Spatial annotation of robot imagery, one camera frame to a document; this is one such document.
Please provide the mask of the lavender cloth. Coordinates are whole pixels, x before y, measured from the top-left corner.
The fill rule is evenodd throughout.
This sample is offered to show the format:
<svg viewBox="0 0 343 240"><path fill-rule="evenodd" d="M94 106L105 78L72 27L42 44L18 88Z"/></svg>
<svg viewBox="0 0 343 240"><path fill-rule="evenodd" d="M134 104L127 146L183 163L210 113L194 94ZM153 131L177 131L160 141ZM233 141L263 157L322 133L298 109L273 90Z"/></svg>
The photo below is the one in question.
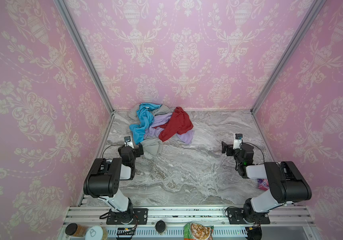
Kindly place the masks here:
<svg viewBox="0 0 343 240"><path fill-rule="evenodd" d="M174 135L185 144L190 144L194 131L190 117L185 112L157 115L152 125L145 130L144 139L159 138L163 142Z"/></svg>

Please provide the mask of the dark red cloth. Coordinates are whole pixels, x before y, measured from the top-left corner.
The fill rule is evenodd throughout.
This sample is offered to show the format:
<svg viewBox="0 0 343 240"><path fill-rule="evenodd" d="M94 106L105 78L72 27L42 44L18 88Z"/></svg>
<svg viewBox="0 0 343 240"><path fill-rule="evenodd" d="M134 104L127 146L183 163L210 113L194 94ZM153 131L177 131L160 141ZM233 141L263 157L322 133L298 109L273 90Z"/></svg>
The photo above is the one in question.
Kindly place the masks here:
<svg viewBox="0 0 343 240"><path fill-rule="evenodd" d="M183 108L176 107L169 119L167 119L165 115L159 115L157 117L158 123L154 120L150 130L161 130L158 135L158 138L161 141L165 142L174 135L177 135L185 144L190 144L192 142L194 135L192 130L193 123Z"/></svg>

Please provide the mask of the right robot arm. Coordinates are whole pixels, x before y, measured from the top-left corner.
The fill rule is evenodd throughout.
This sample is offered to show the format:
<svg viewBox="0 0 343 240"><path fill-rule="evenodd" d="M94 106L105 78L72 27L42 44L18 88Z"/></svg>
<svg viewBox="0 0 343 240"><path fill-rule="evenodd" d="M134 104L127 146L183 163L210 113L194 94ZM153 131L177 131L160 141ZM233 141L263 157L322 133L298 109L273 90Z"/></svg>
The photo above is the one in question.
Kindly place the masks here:
<svg viewBox="0 0 343 240"><path fill-rule="evenodd" d="M229 207L225 210L231 224L244 222L246 224L270 223L268 213L286 205L308 201L312 191L297 166L292 161L265 162L254 164L254 147L240 142L238 146L221 143L221 152L233 157L236 162L235 169L244 179L267 180L269 189L257 197L245 201L243 208Z"/></svg>

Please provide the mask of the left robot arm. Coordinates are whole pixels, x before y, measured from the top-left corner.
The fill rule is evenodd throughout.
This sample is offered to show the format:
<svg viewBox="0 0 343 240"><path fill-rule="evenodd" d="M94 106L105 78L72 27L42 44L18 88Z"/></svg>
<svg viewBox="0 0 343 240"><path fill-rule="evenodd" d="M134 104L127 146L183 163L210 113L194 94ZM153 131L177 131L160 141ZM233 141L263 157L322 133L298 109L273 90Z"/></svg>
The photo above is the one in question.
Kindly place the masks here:
<svg viewBox="0 0 343 240"><path fill-rule="evenodd" d="M143 155L142 145L118 148L119 158L94 160L83 184L85 195L102 200L110 209L99 218L107 225L145 225L148 209L134 208L130 198L119 189L120 181L133 180L135 160Z"/></svg>

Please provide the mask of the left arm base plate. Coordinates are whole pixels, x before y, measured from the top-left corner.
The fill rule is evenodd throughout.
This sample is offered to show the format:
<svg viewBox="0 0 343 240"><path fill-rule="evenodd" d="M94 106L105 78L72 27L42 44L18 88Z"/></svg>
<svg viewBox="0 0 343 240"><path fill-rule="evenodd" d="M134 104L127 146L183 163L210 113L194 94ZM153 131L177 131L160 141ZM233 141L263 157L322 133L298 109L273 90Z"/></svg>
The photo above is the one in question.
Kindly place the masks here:
<svg viewBox="0 0 343 240"><path fill-rule="evenodd" d="M109 211L106 218L107 225L146 225L148 209L135 208L124 213Z"/></svg>

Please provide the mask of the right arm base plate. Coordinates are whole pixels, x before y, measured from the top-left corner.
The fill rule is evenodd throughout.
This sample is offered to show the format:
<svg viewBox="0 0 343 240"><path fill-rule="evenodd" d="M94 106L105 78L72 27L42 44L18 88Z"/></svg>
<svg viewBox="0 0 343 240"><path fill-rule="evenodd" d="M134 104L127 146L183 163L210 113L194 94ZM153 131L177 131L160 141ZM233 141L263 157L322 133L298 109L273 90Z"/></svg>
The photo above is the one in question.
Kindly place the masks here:
<svg viewBox="0 0 343 240"><path fill-rule="evenodd" d="M249 213L241 208L228 207L224 210L225 216L231 225L269 225L270 219L267 213L256 213L251 210Z"/></svg>

